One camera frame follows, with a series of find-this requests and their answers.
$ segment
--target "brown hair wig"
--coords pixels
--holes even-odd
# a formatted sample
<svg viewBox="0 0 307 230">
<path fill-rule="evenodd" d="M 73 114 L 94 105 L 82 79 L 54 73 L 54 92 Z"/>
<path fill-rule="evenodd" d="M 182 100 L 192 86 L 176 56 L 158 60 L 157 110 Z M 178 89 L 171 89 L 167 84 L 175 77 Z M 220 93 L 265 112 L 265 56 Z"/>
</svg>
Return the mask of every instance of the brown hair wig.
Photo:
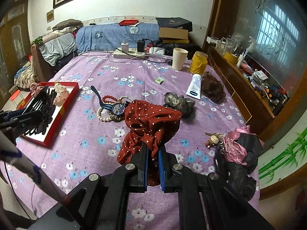
<svg viewBox="0 0 307 230">
<path fill-rule="evenodd" d="M 205 73 L 201 81 L 201 92 L 214 103 L 222 103 L 226 97 L 223 83 L 209 72 Z"/>
</svg>

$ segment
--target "metal screw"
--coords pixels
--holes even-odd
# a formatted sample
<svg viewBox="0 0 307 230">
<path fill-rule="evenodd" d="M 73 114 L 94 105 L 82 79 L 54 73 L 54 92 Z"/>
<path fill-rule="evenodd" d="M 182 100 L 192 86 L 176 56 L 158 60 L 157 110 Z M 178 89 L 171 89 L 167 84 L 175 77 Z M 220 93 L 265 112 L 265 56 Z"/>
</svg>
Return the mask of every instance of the metal screw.
<svg viewBox="0 0 307 230">
<path fill-rule="evenodd" d="M 219 175 L 217 173 L 210 173 L 209 177 L 212 180 L 217 180 L 219 178 Z"/>
<path fill-rule="evenodd" d="M 175 170 L 181 170 L 181 169 L 182 169 L 182 165 L 179 164 L 179 163 L 177 163 L 177 164 L 174 164 L 173 168 L 174 168 Z"/>
<path fill-rule="evenodd" d="M 97 179 L 99 178 L 99 176 L 97 175 L 97 174 L 91 174 L 90 176 L 89 176 L 89 179 L 90 179 L 90 181 L 96 181 Z"/>
<path fill-rule="evenodd" d="M 126 170 L 133 170 L 135 168 L 135 165 L 133 163 L 126 164 Z"/>
</svg>

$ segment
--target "pink cloth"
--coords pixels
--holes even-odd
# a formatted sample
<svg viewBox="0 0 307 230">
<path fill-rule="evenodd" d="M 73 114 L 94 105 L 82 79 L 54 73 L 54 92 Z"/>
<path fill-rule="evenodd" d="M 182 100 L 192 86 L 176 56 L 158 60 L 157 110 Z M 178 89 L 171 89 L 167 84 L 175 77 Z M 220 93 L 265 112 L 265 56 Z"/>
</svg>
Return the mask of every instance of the pink cloth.
<svg viewBox="0 0 307 230">
<path fill-rule="evenodd" d="M 246 149 L 235 142 L 240 137 L 240 133 L 245 134 L 252 134 L 250 133 L 250 125 L 245 125 L 240 128 L 235 128 L 235 131 L 228 132 L 227 135 L 223 138 L 224 146 L 225 146 L 225 158 L 228 162 L 235 162 L 238 164 L 242 164 L 244 166 L 247 165 L 246 162 L 244 162 L 244 159 L 246 157 Z"/>
</svg>

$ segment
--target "yellow cup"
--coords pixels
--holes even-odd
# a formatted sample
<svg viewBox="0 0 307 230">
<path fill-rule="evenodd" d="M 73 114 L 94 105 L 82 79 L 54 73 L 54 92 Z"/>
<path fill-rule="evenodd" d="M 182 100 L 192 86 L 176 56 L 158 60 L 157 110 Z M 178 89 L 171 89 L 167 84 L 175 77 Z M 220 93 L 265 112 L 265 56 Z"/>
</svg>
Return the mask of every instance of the yellow cup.
<svg viewBox="0 0 307 230">
<path fill-rule="evenodd" d="M 199 51 L 195 52 L 192 59 L 192 63 L 189 67 L 189 72 L 199 75 L 204 74 L 207 62 L 208 62 L 208 55 Z"/>
</svg>

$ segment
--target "blue bedding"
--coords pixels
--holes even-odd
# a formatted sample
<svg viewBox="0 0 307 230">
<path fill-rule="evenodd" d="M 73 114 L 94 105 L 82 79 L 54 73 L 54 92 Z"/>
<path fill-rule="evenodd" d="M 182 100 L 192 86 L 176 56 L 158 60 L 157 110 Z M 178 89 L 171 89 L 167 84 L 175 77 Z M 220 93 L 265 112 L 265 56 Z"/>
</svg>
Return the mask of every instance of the blue bedding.
<svg viewBox="0 0 307 230">
<path fill-rule="evenodd" d="M 158 24 L 141 23 L 136 27 L 119 26 L 118 23 L 86 26 L 79 29 L 76 35 L 78 45 L 77 52 L 108 51 L 121 47 L 122 42 L 127 39 L 129 47 L 136 48 L 136 41 L 142 38 L 151 40 L 159 39 Z"/>
</svg>

